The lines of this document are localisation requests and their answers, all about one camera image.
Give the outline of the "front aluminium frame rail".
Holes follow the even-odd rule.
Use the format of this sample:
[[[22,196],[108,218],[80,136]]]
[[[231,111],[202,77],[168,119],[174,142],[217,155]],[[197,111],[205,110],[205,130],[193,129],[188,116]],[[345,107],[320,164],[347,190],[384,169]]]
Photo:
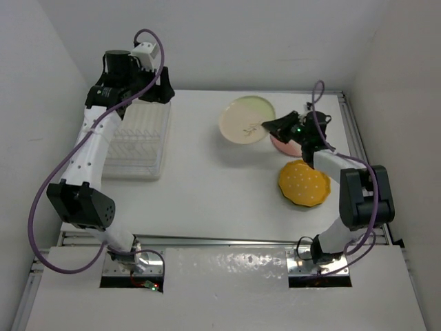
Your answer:
[[[148,246],[236,246],[236,245],[283,245],[294,246],[294,241],[268,241],[268,240],[248,240],[248,239],[214,239],[196,237],[167,237],[152,235],[137,235],[137,239],[142,245]],[[98,245],[99,240],[87,232],[62,231],[58,245],[60,246],[92,246]]]

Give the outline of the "white pink floral plate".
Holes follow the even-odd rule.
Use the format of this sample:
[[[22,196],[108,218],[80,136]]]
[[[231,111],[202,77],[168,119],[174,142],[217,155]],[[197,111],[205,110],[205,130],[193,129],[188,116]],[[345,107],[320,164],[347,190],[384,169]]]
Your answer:
[[[273,146],[279,152],[281,152],[283,154],[286,154],[291,157],[301,157],[302,156],[301,147],[295,141],[290,141],[289,143],[283,143],[283,142],[277,140],[272,135],[270,136],[270,141],[273,144]]]

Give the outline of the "orange dotted plate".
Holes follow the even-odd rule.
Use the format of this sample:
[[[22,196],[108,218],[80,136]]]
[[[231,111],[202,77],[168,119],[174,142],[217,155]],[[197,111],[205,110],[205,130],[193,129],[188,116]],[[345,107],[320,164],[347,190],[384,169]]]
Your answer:
[[[324,203],[331,192],[331,179],[310,168],[304,161],[285,164],[278,176],[278,187],[284,198],[308,208]]]

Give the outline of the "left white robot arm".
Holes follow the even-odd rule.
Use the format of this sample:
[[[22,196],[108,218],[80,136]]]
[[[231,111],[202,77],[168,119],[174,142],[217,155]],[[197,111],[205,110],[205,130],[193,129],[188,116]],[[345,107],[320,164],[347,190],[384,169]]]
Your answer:
[[[141,245],[116,217],[116,204],[101,190],[103,178],[160,177],[170,120],[168,69],[155,66],[156,49],[108,50],[103,70],[85,100],[74,152],[59,182],[45,185],[63,222],[89,232],[119,263],[135,265]]]

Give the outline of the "white foreground cover board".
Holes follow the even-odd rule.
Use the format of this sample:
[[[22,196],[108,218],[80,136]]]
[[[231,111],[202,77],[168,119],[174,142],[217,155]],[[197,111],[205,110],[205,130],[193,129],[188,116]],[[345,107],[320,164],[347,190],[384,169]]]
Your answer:
[[[375,247],[348,288],[290,288],[281,249],[170,248],[163,293],[101,288],[102,263],[45,271],[29,330],[423,330],[400,249]]]

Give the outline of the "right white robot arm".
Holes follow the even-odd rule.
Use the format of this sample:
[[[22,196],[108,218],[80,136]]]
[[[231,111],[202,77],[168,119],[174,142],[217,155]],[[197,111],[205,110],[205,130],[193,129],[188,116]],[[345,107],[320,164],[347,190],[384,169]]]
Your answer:
[[[375,227],[395,217],[386,168],[337,152],[326,140],[330,121],[331,116],[311,110],[304,114],[293,111],[262,124],[280,142],[299,144],[303,161],[339,185],[338,218],[316,235],[310,245],[314,263],[355,253],[350,245],[360,249]]]

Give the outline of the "cream round plate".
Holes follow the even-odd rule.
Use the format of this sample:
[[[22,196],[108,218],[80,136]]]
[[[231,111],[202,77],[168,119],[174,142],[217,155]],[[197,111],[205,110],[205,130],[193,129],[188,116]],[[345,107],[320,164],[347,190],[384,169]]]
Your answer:
[[[268,100],[249,95],[233,100],[222,111],[218,127],[228,141],[247,145],[263,140],[269,133],[262,123],[275,118],[275,109]]]

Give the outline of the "small green circuit board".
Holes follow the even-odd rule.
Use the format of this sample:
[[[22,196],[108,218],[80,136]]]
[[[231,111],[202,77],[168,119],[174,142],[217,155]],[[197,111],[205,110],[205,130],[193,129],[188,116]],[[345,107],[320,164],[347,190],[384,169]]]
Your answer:
[[[145,288],[154,292],[158,292],[159,290],[159,285],[149,280],[137,279],[136,277],[131,275],[130,281],[132,285],[137,288]]]

